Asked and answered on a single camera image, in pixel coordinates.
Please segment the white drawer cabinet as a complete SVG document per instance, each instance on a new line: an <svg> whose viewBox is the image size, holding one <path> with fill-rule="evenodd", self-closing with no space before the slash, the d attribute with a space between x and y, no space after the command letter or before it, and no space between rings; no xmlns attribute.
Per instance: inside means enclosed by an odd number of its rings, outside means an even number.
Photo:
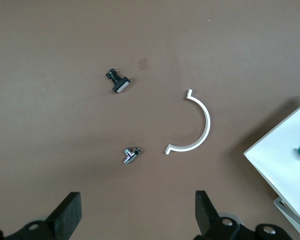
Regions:
<svg viewBox="0 0 300 240"><path fill-rule="evenodd" d="M277 197L273 203L300 234L300 218L285 204L280 197Z"/></svg>

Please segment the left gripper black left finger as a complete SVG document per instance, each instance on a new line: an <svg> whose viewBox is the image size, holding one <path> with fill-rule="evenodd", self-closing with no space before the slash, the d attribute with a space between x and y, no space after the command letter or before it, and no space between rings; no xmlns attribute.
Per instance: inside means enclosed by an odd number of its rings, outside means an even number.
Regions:
<svg viewBox="0 0 300 240"><path fill-rule="evenodd" d="M70 192L45 220L32 221L4 240L69 240L81 219L81 194Z"/></svg>

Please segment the chrome pipe fitting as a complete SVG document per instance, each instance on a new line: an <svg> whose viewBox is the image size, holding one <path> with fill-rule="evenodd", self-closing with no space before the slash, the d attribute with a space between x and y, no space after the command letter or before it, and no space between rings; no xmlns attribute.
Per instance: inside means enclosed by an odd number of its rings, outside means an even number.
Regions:
<svg viewBox="0 0 300 240"><path fill-rule="evenodd" d="M124 150L124 153L126 155L123 163L125 165L128 165L131 163L138 155L142 153L141 149L139 147L132 147L132 148L126 148Z"/></svg>

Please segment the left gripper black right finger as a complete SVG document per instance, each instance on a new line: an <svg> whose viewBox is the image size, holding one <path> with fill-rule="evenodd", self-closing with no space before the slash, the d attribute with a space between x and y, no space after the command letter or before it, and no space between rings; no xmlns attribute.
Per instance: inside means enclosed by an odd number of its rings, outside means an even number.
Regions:
<svg viewBox="0 0 300 240"><path fill-rule="evenodd" d="M239 224L220 216L204 190L195 192L195 218L200 234L193 240L237 240Z"/></svg>

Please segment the black square push button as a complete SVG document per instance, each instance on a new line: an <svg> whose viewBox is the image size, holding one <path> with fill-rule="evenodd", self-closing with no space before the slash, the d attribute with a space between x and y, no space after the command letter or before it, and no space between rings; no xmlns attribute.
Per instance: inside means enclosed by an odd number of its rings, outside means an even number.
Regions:
<svg viewBox="0 0 300 240"><path fill-rule="evenodd" d="M115 93L121 93L130 83L130 79L125 77L120 77L117 71L112 68L106 73L106 77L111 80L114 84L112 91Z"/></svg>

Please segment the white tray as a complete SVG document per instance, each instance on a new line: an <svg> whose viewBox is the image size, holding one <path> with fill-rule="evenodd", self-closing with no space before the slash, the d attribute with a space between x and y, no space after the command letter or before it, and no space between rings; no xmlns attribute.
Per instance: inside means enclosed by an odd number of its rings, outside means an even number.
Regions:
<svg viewBox="0 0 300 240"><path fill-rule="evenodd" d="M300 107L258 140L244 156L300 218Z"/></svg>

